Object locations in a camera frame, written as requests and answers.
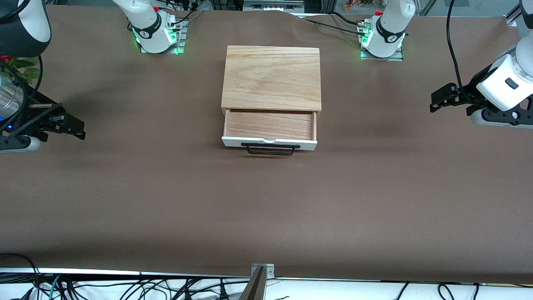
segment green plant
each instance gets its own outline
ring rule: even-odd
[[[5,61],[11,68],[19,72],[19,76],[27,83],[32,84],[33,80],[39,78],[40,69],[37,67],[39,59],[33,58],[17,58],[13,57]],[[13,74],[6,70],[3,66],[0,67],[0,74],[14,79]]]

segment open drawer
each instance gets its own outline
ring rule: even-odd
[[[317,112],[226,109],[222,141],[227,147],[247,147],[248,151],[249,147],[262,145],[314,150]]]

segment wooden box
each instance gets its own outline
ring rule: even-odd
[[[221,107],[228,147],[314,150],[322,110],[319,49],[228,46]]]

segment white drawer front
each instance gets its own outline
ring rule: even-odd
[[[222,141],[226,147],[243,147],[242,143],[255,143],[255,144],[276,144],[276,145],[299,145],[298,150],[314,150],[317,146],[315,140],[291,140],[291,139],[275,139],[265,140],[262,138],[242,138],[242,137],[222,137]]]

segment drawer handle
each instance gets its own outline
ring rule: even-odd
[[[259,155],[291,156],[294,154],[294,149],[300,149],[299,145],[242,143],[241,146],[246,147],[246,151],[248,151],[248,153]]]

